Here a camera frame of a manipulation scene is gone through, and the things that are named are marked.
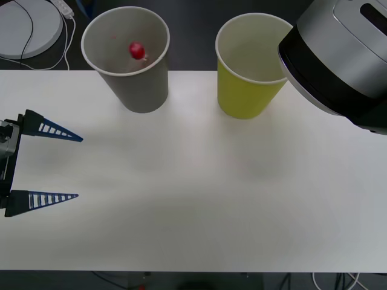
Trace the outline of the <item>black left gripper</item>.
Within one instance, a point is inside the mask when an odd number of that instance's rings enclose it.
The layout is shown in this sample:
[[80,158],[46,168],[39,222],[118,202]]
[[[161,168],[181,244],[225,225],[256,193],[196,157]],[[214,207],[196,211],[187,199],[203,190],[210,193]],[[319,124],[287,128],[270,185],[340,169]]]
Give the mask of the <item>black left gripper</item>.
[[22,133],[79,143],[83,141],[82,137],[32,110],[19,114],[17,120],[1,120],[1,208],[5,209],[5,217],[78,198],[78,194],[11,190]]

